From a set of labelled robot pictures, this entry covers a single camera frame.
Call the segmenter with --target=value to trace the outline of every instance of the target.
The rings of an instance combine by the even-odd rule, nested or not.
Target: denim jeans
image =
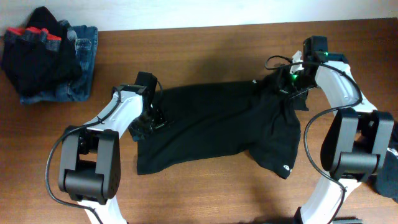
[[[20,96],[20,103],[29,105],[40,101],[85,101],[90,96],[93,82],[95,54],[98,46],[98,29],[96,27],[75,26],[76,60],[81,66],[82,75],[79,79],[59,84],[54,90],[41,91],[26,97]]]

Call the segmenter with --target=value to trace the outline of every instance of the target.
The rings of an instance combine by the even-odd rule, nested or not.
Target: white wall
[[[39,6],[99,30],[227,26],[398,16],[398,0],[0,0],[0,35]]]

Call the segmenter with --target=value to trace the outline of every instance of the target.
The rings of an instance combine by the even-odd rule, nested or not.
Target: table
[[[328,37],[331,52],[346,55],[365,96],[398,118],[397,19],[299,22],[191,29],[100,32],[90,99],[79,103],[23,106],[0,74],[0,219],[2,223],[89,223],[85,212],[54,202],[44,187],[45,161],[54,141],[70,124],[83,124],[109,102],[111,87],[134,83],[138,71],[152,72],[164,88],[194,83],[260,79],[271,55],[291,57],[312,35]],[[327,109],[321,90],[312,90],[309,112],[297,111],[302,130]],[[333,120],[321,117],[308,136],[320,165],[320,146]],[[283,180],[259,167],[248,154],[177,164],[152,175],[136,173],[137,144],[126,133],[120,142],[122,177],[118,201],[129,223],[237,223],[292,217],[313,192],[320,175],[303,144],[292,174]],[[60,148],[50,170],[57,187]],[[339,217],[366,223],[395,223],[398,204],[362,184]]]

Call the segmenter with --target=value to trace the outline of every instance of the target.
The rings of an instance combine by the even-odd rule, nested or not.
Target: stack of clothing
[[[90,95],[97,45],[96,27],[72,27],[39,7],[25,29],[7,29],[1,68],[22,104],[84,101]]]

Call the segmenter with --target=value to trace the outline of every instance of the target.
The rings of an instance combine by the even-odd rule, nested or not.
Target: wooden table
[[[80,103],[23,106],[9,80],[0,75],[0,222],[88,223],[85,212],[55,203],[44,187],[45,161],[54,141],[70,124],[83,124],[109,102],[111,87],[134,83],[138,71],[152,72],[164,88],[262,78],[265,59],[292,56],[311,35],[328,37],[331,52],[342,52],[363,93],[381,111],[398,118],[397,19],[303,22],[194,29],[100,32],[90,99]],[[298,111],[304,129],[327,109],[321,90],[312,90],[309,112]],[[310,130],[313,158],[333,116]],[[177,164],[152,175],[136,173],[137,144],[121,138],[119,206],[129,223],[237,223],[292,217],[313,192],[320,175],[300,142],[292,175],[283,180],[259,167],[246,153]],[[50,171],[56,195],[60,148]],[[398,204],[362,184],[339,217],[366,223],[396,223]]]

